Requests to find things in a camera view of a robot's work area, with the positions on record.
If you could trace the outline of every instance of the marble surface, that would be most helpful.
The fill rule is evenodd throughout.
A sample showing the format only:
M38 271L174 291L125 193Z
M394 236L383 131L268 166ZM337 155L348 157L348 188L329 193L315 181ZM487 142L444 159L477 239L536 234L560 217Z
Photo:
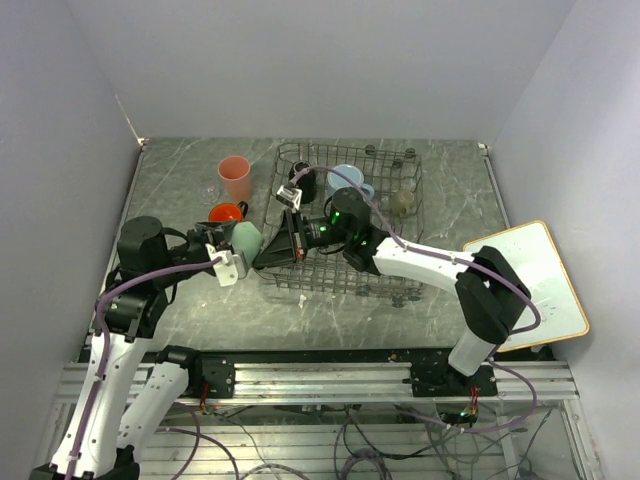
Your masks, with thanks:
M381 139L152 138L127 217L152 215L186 231L229 197L216 166L229 155L251 162L251 206L266 205L275 151L286 141L404 151L422 156L425 234L422 243L461 250L474 239L505 228L481 152L475 142ZM262 228L263 213L248 220ZM338 349L453 346L463 329L457 299L425 287L418 302L396 308L389 299L300 292L265 285L255 272L221 288L208 275L179 286L162 317L155 349L167 344L201 350Z

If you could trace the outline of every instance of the wire dish rack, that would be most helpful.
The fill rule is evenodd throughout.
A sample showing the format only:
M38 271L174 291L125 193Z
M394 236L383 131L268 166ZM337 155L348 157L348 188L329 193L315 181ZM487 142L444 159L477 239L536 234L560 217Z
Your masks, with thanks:
M281 224L284 206L276 199L276 191L289 181L289 171L299 161L328 167L343 163L358 167L364 173L365 183L375 188L375 201L394 230L405 240L420 242L424 230L422 166L415 150L389 152L378 150L373 145L359 148L301 143L285 143L276 151L262 230L265 242L276 235ZM326 172L316 170L316 196L312 203L301 206L303 215L309 218L324 215L326 179ZM394 216L389 208L389 197L399 189L410 190L416 198L415 213L403 219ZM380 220L373 213L371 220L374 225L381 227ZM317 249L309 251L301 263L265 268L258 274L282 288L390 297L394 303L400 298L418 300L423 286L406 278L357 272L341 254L322 255Z

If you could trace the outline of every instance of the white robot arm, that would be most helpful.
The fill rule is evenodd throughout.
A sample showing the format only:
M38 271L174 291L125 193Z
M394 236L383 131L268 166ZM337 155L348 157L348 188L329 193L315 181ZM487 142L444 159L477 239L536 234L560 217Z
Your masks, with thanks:
M357 270L405 277L446 290L458 296L467 323L449 355L449 365L457 375L473 375L509 336L525 305L508 288L469 265L478 262L530 298L528 290L495 249L472 255L401 239L398 242L370 225L370 211L362 207L360 196L351 190L341 189L334 195L329 218L309 220L295 210L285 210L283 227L252 262L253 267L304 261L311 248L343 242L345 259ZM67 434L51 463L35 469L31 480L138 478L136 459L148 439L179 396L185 392L199 396L203 375L197 351L167 347L159 355L142 393L122 416L134 374L150 347L162 312L170 304L165 290L175 289L178 282L201 271L182 272L177 267L204 265L205 271L224 286L246 276L246 259L226 240L227 227L198 224L196 230L182 235L163 228L159 220L151 217L138 217L123 226L118 241L120 280L111 278L114 285L124 286L169 266L173 271L139 282L113 298L106 312L111 339L106 369L101 377L96 375L105 355L106 334L97 331L92 338L87 377ZM185 244L168 249L165 235L181 236Z

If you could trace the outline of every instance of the whiteboard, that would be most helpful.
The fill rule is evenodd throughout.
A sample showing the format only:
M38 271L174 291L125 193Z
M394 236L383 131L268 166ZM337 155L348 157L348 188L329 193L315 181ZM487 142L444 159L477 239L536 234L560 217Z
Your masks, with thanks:
M589 332L582 305L543 222L527 223L475 240L465 245L464 251L477 252L484 245L500 250L531 292L531 300L542 316L538 328L511 335L498 351L557 342ZM531 309L525 308L516 328L531 325L533 321Z

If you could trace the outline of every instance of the orange cup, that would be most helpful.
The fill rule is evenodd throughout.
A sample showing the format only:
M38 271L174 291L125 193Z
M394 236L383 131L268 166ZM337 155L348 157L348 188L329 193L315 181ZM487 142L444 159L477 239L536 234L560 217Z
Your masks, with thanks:
M212 223L225 223L235 220L242 222L249 211L247 202L240 202L238 205L233 203L221 203L216 205L209 212L209 221Z

